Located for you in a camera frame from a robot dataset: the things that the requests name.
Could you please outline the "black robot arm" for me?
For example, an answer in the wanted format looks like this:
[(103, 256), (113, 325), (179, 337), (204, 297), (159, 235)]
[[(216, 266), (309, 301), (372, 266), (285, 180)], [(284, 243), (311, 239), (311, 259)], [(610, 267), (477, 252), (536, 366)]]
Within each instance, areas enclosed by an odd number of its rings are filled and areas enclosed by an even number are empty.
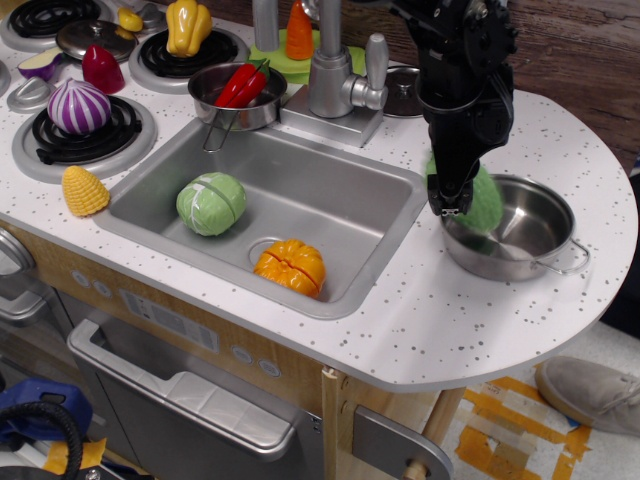
[(418, 100), (436, 170), (426, 178), (438, 216), (467, 213), (486, 153), (504, 146), (514, 123), (517, 29), (499, 1), (394, 1), (418, 52)]

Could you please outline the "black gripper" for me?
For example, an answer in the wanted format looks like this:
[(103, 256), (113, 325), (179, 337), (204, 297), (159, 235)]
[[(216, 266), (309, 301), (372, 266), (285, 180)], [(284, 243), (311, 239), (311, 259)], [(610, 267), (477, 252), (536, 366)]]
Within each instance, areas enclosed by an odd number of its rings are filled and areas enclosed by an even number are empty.
[(466, 215), (473, 202), (473, 178), (478, 167), (476, 160), (469, 168), (445, 166), (445, 173), (437, 170), (437, 162), (431, 159), (427, 163), (426, 190), (429, 204), (434, 215), (459, 213)]

